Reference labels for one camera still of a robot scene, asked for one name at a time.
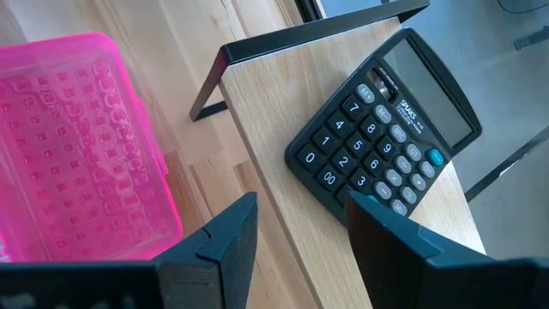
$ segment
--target wooden surface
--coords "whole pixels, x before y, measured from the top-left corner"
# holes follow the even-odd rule
[[[365,308],[370,303],[346,230],[293,177],[284,151],[350,73],[398,29],[398,20],[382,21],[233,65],[222,77],[221,92],[325,308]],[[452,164],[412,218],[484,252]]]
[[[258,191],[250,308],[317,303],[228,112],[188,117],[220,46],[300,23],[293,0],[0,0],[0,45],[101,31],[116,40],[169,167],[185,234]],[[214,93],[210,102],[221,100]]]

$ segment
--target calculator brand label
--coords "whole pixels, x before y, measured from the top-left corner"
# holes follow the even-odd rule
[[[406,102],[406,100],[401,100],[395,105],[395,109],[410,130],[418,132],[418,134],[423,133],[425,129],[423,119],[421,119],[413,106]]]

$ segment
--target number key 4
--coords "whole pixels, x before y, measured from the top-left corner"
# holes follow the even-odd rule
[[[335,112],[328,120],[328,126],[337,136],[343,138],[351,131],[351,124],[340,112]]]

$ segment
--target number key 1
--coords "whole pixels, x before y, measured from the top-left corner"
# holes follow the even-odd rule
[[[339,143],[339,139],[324,127],[312,137],[312,140],[326,155],[331,154]]]

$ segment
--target pink container lid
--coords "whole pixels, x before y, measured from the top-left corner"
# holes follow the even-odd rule
[[[0,261],[150,259],[181,240],[166,163],[115,43],[0,48]]]

